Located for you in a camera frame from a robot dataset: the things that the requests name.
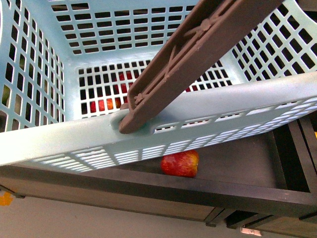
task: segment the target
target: wooden cabinet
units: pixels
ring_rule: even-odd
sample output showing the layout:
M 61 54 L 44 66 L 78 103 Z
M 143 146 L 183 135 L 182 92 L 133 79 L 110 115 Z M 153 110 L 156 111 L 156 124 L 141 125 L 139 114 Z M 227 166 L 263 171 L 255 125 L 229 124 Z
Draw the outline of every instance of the wooden cabinet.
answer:
M 161 158 L 156 158 L 79 175 L 4 166 L 0 184 L 17 196 L 195 220 L 208 226 L 224 219 L 229 227 L 273 216 L 298 220 L 317 211 L 317 140 L 308 117 L 273 132 L 198 151 L 196 178 L 166 176 L 159 167 Z

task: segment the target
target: floor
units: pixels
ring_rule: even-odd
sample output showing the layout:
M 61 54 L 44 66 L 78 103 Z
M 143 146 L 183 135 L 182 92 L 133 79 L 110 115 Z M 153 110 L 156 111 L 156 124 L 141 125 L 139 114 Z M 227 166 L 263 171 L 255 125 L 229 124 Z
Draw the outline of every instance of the floor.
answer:
M 26 197 L 0 206 L 1 238 L 247 238 L 220 224 L 110 210 Z M 263 233 L 265 238 L 286 238 Z

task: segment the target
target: apple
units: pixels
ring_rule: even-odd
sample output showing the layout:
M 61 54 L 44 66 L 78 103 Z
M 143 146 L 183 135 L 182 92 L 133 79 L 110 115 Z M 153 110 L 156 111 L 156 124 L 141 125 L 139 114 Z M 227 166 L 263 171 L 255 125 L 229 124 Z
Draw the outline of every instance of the apple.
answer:
M 196 150 L 165 155 L 160 167 L 166 175 L 194 178 L 197 174 L 199 155 Z
M 115 107 L 119 109 L 121 107 L 120 98 L 115 98 L 114 101 L 115 101 Z M 108 108 L 108 110 L 113 109 L 113 102 L 112 102 L 111 98 L 107 99 L 107 108 Z

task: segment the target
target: laundry basket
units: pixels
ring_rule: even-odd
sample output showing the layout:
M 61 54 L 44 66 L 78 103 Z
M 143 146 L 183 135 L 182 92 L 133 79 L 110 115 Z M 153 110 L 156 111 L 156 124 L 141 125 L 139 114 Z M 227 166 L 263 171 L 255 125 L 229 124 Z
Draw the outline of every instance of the laundry basket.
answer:
M 196 3 L 1 0 L 0 165 L 80 173 L 265 133 L 317 109 L 317 25 L 287 0 L 121 134 L 127 90 Z

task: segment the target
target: brown plastic handle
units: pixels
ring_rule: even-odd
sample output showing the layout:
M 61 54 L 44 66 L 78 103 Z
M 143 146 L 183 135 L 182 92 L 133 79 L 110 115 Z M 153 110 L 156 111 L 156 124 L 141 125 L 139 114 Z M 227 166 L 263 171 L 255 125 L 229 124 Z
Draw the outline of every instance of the brown plastic handle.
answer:
M 160 113 L 282 2 L 200 0 L 131 86 L 120 132 L 135 132 Z

